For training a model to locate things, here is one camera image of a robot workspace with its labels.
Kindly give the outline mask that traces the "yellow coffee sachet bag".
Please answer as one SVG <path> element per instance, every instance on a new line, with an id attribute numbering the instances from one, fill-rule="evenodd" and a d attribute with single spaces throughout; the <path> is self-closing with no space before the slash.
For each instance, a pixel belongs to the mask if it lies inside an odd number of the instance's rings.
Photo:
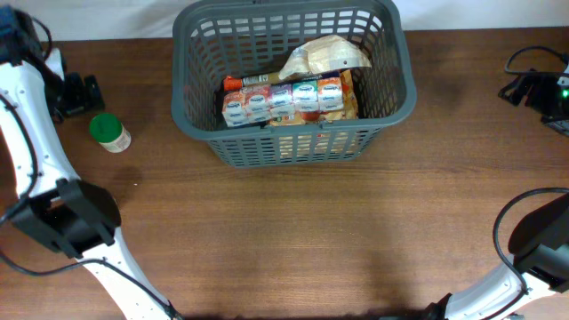
<path id="1" fill-rule="evenodd" d="M 357 97 L 350 70 L 339 73 L 342 85 L 342 109 L 318 112 L 296 112 L 293 116 L 280 116 L 268 121 L 269 126 L 291 126 L 358 119 Z"/>

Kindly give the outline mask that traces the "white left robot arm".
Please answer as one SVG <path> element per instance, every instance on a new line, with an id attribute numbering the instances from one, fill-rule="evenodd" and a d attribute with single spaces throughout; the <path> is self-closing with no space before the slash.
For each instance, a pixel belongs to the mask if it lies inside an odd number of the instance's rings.
<path id="1" fill-rule="evenodd" d="M 37 18 L 1 7 L 1 132 L 18 200 L 1 218 L 71 264 L 86 268 L 127 319 L 179 319 L 173 304 L 146 278 L 124 241 L 116 199 L 82 180 L 55 130 L 64 118 L 105 107 L 94 76 L 67 71 L 59 49 L 44 48 Z"/>

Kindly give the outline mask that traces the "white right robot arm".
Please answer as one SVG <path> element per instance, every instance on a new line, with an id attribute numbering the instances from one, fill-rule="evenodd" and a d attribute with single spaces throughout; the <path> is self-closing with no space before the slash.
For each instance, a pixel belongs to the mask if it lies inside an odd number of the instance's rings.
<path id="1" fill-rule="evenodd" d="M 500 98 L 520 101 L 543 114 L 542 121 L 558 132 L 568 132 L 567 72 L 517 72 L 502 88 Z M 493 233 L 518 202 L 539 194 L 558 194 L 552 202 L 528 213 L 512 232 L 509 248 L 494 249 L 501 264 L 468 289 L 449 293 L 420 313 L 404 319 L 515 319 L 524 305 L 568 289 L 568 190 L 537 188 L 510 200 L 498 214 Z M 162 297 L 141 272 L 120 233 L 112 245 L 94 249 L 85 266 L 96 276 L 129 319 L 180 319 L 182 315 Z"/>

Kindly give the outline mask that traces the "green lid beige jar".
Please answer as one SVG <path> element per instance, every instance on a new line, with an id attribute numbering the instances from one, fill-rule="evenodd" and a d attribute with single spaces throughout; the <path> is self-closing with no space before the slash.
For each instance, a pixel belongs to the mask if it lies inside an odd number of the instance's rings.
<path id="1" fill-rule="evenodd" d="M 121 153 L 131 145 L 131 134 L 113 114 L 102 113 L 95 116 L 89 124 L 92 137 L 108 152 Z"/>

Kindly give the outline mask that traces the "beige paper bag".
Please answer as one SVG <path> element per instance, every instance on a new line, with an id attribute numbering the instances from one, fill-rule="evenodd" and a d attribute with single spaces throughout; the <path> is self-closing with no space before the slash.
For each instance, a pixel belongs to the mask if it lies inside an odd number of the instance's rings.
<path id="1" fill-rule="evenodd" d="M 322 36 L 294 49 L 278 73 L 280 80 L 328 73 L 344 68 L 370 68 L 369 58 L 341 36 Z"/>

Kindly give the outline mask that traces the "orange biscuit packet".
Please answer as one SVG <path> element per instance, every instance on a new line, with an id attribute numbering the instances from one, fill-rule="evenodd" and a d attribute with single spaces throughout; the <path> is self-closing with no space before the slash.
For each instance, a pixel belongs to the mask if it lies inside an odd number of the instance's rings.
<path id="1" fill-rule="evenodd" d="M 244 87 L 265 85 L 265 84 L 281 84 L 286 81 L 285 78 L 280 78 L 279 73 L 268 73 L 257 76 L 246 76 L 243 78 L 235 78 L 226 76 L 222 81 L 222 87 L 225 92 L 233 92 L 240 90 Z"/>

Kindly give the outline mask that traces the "blue toothpaste box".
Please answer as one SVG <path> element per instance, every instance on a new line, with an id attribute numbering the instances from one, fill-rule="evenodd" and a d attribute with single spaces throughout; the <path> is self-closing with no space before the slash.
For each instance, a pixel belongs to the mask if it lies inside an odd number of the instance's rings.
<path id="1" fill-rule="evenodd" d="M 225 92 L 221 113 L 227 127 L 235 128 L 268 124 L 272 119 L 293 116 L 296 112 L 338 110 L 342 109 L 342 102 L 341 80 L 335 72 L 299 82 L 255 85 Z"/>

